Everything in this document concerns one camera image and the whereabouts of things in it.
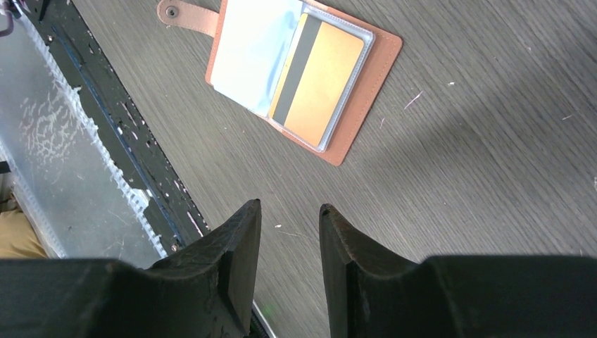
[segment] wallet strap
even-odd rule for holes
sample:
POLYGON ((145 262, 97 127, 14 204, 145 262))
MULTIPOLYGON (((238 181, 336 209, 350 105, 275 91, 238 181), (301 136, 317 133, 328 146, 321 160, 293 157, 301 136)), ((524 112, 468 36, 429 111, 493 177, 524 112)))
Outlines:
POLYGON ((219 14, 207 8, 180 0, 162 0, 158 4, 158 18, 166 25, 178 26, 215 36, 219 14))

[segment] gold card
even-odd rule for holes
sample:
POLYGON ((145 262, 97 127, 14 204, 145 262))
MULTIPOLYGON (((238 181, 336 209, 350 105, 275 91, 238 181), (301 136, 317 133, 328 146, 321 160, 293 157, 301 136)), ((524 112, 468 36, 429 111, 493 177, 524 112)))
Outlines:
POLYGON ((319 146, 364 47, 362 39, 303 13, 269 116, 319 146))

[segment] brown leather wallet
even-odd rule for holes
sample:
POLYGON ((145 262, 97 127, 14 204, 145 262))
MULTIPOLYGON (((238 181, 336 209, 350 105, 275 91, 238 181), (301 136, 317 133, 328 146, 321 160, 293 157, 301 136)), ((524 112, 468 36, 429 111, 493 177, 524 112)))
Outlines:
MULTIPOLYGON (((271 123, 284 136, 293 140, 316 156, 332 165, 340 165, 351 148, 356 135, 363 125, 367 113, 371 109, 377 94, 402 49, 402 39, 396 35, 381 30, 378 27, 363 22, 337 9, 316 1, 304 0, 306 3, 344 19, 358 27, 370 30, 375 34, 375 42, 371 47, 367 60, 353 87, 334 134, 323 152, 317 152, 298 140, 295 136, 271 123)), ((220 33, 226 17, 227 0, 222 0, 220 13, 205 8, 187 4, 180 0, 161 0, 158 4, 158 17, 166 25, 175 25, 190 30, 196 30, 214 38, 209 64, 206 71, 206 81, 211 84, 211 74, 214 60, 218 54, 220 33)))

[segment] beige cloth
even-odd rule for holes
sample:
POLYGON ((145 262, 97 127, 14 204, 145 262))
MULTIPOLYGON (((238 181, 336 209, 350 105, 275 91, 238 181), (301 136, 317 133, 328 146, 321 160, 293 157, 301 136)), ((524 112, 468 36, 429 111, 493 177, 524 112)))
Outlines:
POLYGON ((0 258, 48 258, 22 211, 0 213, 0 258))

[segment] open wallet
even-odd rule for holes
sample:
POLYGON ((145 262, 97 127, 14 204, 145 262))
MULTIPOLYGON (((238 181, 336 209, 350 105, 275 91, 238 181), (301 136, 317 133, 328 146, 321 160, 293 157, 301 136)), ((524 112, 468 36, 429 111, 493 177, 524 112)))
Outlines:
POLYGON ((402 39, 311 0, 161 0, 158 17, 214 38, 206 81, 285 137, 340 165, 402 39))

